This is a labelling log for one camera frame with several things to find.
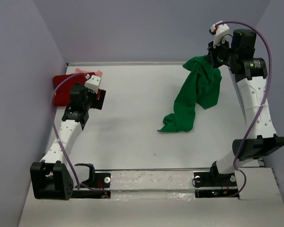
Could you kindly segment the green t shirt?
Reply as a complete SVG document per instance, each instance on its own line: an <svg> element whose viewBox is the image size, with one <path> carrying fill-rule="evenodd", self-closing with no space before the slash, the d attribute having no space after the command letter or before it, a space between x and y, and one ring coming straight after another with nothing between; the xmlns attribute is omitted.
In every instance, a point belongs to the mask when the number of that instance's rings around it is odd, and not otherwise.
<svg viewBox="0 0 284 227"><path fill-rule="evenodd" d="M217 105L222 75L212 68L206 56L191 58L182 65L189 71L173 104L173 112L163 118L160 133L189 132L194 127L195 107L209 109Z"/></svg>

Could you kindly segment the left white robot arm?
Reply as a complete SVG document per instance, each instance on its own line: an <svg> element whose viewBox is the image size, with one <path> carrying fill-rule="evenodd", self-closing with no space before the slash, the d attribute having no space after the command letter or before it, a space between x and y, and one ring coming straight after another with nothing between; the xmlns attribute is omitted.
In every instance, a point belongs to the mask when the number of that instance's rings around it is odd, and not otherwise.
<svg viewBox="0 0 284 227"><path fill-rule="evenodd" d="M81 172L78 177L69 155L89 119L89 110L102 109L105 96L105 90L90 89L81 83L71 88L70 102L64 111L61 125L59 128L53 127L55 140L42 159L33 162L30 167L36 199L67 201L81 187L97 191L91 188L94 182L99 182L94 166L86 164L89 171Z"/></svg>

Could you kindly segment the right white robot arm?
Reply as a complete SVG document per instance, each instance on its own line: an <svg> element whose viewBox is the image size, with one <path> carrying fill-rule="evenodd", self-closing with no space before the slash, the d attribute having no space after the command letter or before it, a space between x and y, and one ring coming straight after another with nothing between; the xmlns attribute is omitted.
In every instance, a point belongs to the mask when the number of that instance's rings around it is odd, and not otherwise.
<svg viewBox="0 0 284 227"><path fill-rule="evenodd" d="M215 161L208 174L209 182L220 185L227 176L251 160L272 154L284 146L273 126L267 100L268 72L262 58L254 58L257 34L250 29L236 29L229 34L226 24L211 28L214 40L208 44L206 59L213 68L228 66L234 75L237 96L247 125L247 134L232 143L232 150Z"/></svg>

